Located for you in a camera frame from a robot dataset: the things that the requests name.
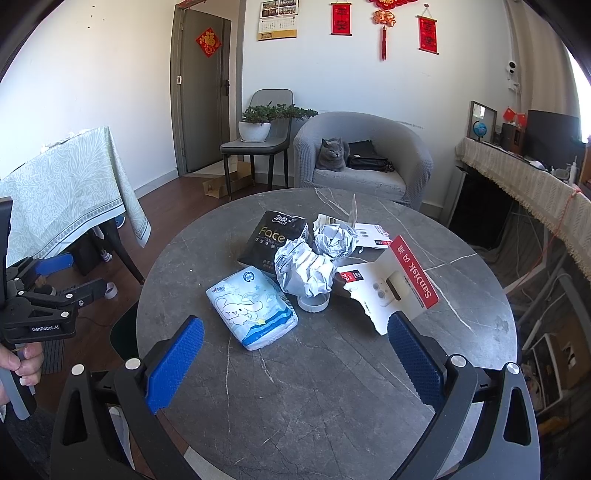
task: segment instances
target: door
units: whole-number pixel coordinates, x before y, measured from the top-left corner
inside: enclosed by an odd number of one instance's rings
[[[197,39],[210,28],[221,46],[208,57]],[[229,50],[229,20],[195,10],[184,11],[177,85],[181,104],[181,154],[187,172],[219,161],[220,145],[230,140]]]

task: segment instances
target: sandisk packaging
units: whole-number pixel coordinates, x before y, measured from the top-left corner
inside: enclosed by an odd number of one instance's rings
[[[337,268],[344,289],[357,300],[380,335],[394,312],[413,320],[439,301],[435,288],[401,236],[375,262]]]

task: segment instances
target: finger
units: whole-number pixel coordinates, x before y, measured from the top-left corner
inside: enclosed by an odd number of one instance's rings
[[[7,370],[16,370],[21,366],[21,361],[16,355],[13,355],[10,350],[0,345],[0,368]]]
[[[37,343],[28,343],[25,345],[25,358],[30,359],[35,356],[39,356],[43,353],[43,345],[39,342]]]
[[[23,360],[21,362],[21,366],[15,372],[19,377],[24,377],[25,375],[32,375],[33,373],[39,371],[41,366],[43,365],[43,354],[31,358],[30,360]]]
[[[8,398],[8,395],[6,395],[6,392],[4,391],[4,387],[0,384],[0,407],[6,405],[8,402],[10,402],[10,398]]]
[[[21,385],[33,387],[41,381],[41,372],[35,372],[32,375],[27,375],[20,378]]]

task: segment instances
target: table leg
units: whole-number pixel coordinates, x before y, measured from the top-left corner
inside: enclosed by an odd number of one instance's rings
[[[103,232],[105,235],[105,240],[111,244],[113,250],[115,250],[115,253],[127,267],[127,270],[131,272],[140,285],[143,285],[145,282],[144,276],[138,270],[138,267],[135,266],[134,261],[131,260],[127,250],[121,243],[121,238],[119,237],[119,232],[117,231],[117,226],[115,225],[115,219],[112,218],[111,220],[101,223],[100,231]]]

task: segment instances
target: chair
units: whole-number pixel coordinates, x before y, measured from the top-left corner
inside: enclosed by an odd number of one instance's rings
[[[316,169],[322,139],[371,139],[395,171]],[[294,139],[295,187],[329,187],[367,193],[415,210],[421,205],[433,159],[421,138],[404,125],[366,113],[328,112],[308,120]]]
[[[259,90],[252,96],[251,106],[255,105],[279,105],[284,103],[292,105],[294,94],[291,90]],[[228,157],[230,155],[250,155],[251,156],[251,176],[252,183],[255,181],[255,155],[269,155],[269,173],[267,180],[267,190],[273,187],[273,164],[275,154],[283,152],[283,166],[285,175],[285,186],[287,187],[287,149],[290,146],[291,119],[273,120],[271,122],[271,131],[264,142],[250,143],[243,142],[240,138],[232,142],[224,143],[220,146],[220,152],[223,155],[223,168],[226,176],[226,187],[228,196],[232,201],[232,189],[230,185],[230,169],[228,166]]]

